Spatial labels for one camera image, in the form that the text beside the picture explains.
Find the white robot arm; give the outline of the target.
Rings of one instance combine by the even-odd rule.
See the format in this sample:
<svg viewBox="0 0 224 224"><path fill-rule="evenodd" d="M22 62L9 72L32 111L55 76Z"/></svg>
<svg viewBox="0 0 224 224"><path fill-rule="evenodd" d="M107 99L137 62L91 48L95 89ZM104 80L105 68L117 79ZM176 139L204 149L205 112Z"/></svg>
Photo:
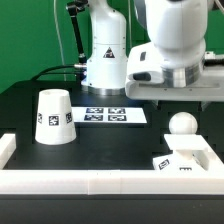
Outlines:
<svg viewBox="0 0 224 224"><path fill-rule="evenodd" d="M224 101L224 66L206 53L208 11L218 0L135 0L150 41L125 52L126 21L89 0L92 55L85 91L136 100Z"/></svg>

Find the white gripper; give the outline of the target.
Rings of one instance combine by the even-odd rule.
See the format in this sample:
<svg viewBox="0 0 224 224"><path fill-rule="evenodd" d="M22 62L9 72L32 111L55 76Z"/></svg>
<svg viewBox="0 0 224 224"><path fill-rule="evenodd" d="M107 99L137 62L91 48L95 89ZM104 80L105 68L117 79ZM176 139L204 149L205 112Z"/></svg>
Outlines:
<svg viewBox="0 0 224 224"><path fill-rule="evenodd" d="M206 52L191 67L164 69L151 43L129 54L126 95L135 100L224 102L224 54Z"/></svg>

